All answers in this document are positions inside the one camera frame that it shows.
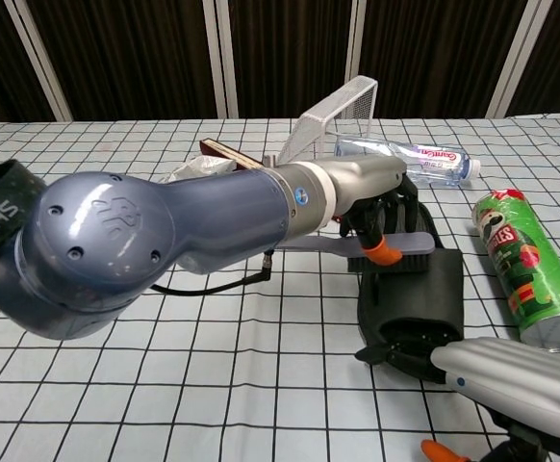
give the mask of water bottle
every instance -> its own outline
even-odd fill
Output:
[[[339,136],[336,156],[376,154],[396,156],[406,163],[406,174],[416,184],[459,186],[479,176],[481,163],[460,148],[404,144],[359,137]]]

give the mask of checkered tablecloth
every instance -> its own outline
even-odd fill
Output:
[[[84,170],[158,181],[205,138],[259,159],[278,153],[292,123],[0,123],[0,161],[16,158],[48,183]],[[560,255],[560,115],[376,120],[372,135],[462,146],[481,161],[480,179],[423,188],[420,200],[444,245],[464,252],[466,336],[516,339],[471,206],[491,189],[522,190]],[[174,269],[160,282],[213,287],[260,264]],[[424,438],[475,459],[502,441],[467,398],[354,359],[357,294],[344,259],[279,253],[270,282],[205,297],[149,292],[81,340],[45,340],[0,314],[0,460],[409,462],[424,460]]]

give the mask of green can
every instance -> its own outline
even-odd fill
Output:
[[[560,351],[560,258],[517,190],[492,191],[472,222],[494,262],[523,343]]]

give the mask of brown curtain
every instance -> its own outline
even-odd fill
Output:
[[[0,1],[0,122],[55,120],[9,12]]]
[[[360,71],[380,117],[482,117],[526,0],[368,2]]]
[[[549,9],[508,116],[560,113],[560,0]]]
[[[344,83],[350,0],[229,0],[242,117],[297,117]]]
[[[28,0],[77,120],[216,116],[200,0]]]

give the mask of bottle cap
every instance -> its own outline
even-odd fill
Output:
[[[476,159],[469,159],[469,171],[466,172],[466,179],[471,180],[473,178],[478,178],[481,171],[481,161]]]

